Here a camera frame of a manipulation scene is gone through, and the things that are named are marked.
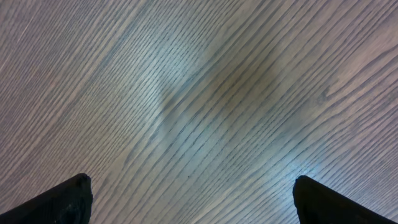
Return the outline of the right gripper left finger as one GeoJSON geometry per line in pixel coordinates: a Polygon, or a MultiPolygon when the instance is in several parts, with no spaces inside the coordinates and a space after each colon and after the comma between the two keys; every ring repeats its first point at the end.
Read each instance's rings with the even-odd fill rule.
{"type": "Polygon", "coordinates": [[[92,203],[91,178],[81,173],[2,213],[1,224],[88,224],[92,203]]]}

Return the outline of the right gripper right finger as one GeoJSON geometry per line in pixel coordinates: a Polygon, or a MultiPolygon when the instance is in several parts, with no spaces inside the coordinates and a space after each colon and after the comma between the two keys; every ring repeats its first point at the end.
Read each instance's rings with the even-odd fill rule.
{"type": "Polygon", "coordinates": [[[295,180],[293,198],[300,224],[396,224],[306,175],[295,180]]]}

